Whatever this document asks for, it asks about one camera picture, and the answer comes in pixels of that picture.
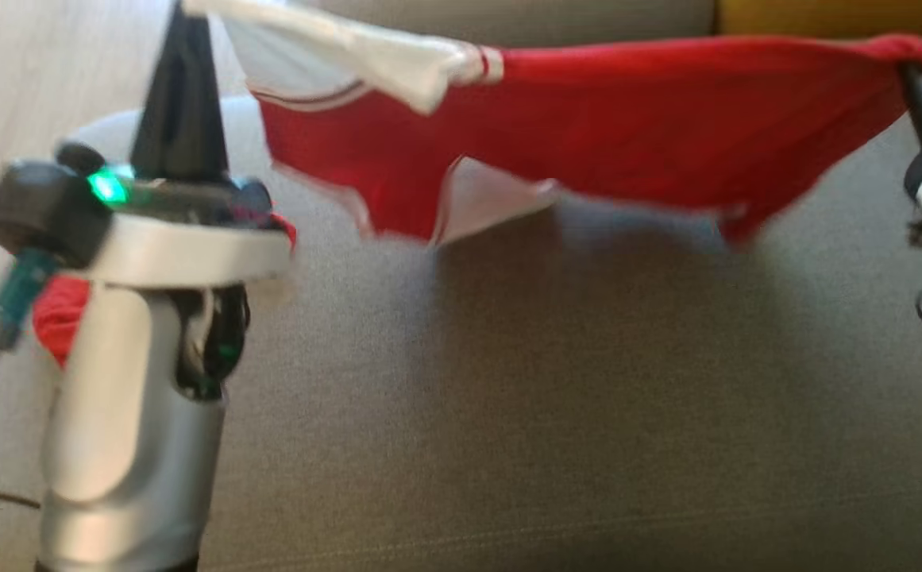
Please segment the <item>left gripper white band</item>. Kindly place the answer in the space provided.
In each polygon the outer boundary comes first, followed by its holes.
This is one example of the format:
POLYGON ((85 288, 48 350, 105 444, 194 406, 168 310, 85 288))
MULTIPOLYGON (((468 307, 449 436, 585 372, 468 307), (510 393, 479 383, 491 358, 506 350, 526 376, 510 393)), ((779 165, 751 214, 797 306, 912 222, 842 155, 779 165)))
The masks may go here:
POLYGON ((296 228, 274 210, 254 178, 220 182, 159 179, 182 170, 181 102, 186 40, 184 172, 224 179, 229 170, 209 22, 179 0, 153 69, 131 149, 133 176, 92 176, 111 225, 84 278, 128 288, 221 288, 289 270, 296 228))

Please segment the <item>red shorts white stripe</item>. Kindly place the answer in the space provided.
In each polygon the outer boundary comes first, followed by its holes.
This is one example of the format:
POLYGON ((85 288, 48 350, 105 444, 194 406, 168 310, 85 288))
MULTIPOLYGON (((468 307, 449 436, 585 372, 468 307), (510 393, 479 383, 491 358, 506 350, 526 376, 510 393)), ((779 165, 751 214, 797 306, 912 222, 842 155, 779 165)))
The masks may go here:
POLYGON ((51 279, 33 305, 33 333, 65 367, 95 286, 197 290, 268 279, 290 267, 297 242, 296 227, 276 214, 250 230, 122 216, 91 268, 51 279))

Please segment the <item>red basketball jersey number 23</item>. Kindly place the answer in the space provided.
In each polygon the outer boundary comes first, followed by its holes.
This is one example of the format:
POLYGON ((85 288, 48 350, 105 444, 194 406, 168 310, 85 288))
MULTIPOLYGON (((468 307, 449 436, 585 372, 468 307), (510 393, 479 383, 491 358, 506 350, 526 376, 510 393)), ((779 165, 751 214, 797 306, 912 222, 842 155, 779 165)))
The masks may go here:
POLYGON ((717 218, 750 238, 906 112, 922 37, 687 37, 511 48, 296 0, 216 16, 273 166, 366 238, 447 244, 560 195, 717 218))

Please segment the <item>yellow cushion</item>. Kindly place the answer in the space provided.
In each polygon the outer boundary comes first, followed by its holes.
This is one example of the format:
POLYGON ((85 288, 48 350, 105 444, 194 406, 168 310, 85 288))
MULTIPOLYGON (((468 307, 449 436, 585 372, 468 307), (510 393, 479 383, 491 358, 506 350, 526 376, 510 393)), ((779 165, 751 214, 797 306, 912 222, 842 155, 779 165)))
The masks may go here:
POLYGON ((922 36, 922 0, 718 0, 722 35, 922 36))

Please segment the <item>grey sofa back cushion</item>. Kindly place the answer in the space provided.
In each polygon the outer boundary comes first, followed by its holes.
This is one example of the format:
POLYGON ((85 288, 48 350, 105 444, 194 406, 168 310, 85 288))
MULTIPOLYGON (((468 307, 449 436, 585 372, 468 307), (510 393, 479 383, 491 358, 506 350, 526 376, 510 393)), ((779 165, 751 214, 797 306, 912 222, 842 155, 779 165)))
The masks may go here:
POLYGON ((514 48, 705 37, 717 19, 717 0, 301 2, 384 28, 514 48))

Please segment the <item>grey fabric sofa seat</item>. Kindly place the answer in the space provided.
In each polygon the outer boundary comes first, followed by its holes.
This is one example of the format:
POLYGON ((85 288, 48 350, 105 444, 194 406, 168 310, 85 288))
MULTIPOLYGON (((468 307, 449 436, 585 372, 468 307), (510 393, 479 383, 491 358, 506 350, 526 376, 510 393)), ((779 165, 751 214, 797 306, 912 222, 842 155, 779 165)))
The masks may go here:
POLYGON ((253 293, 202 572, 921 572, 906 118, 754 242, 570 200, 425 249, 299 229, 253 293))

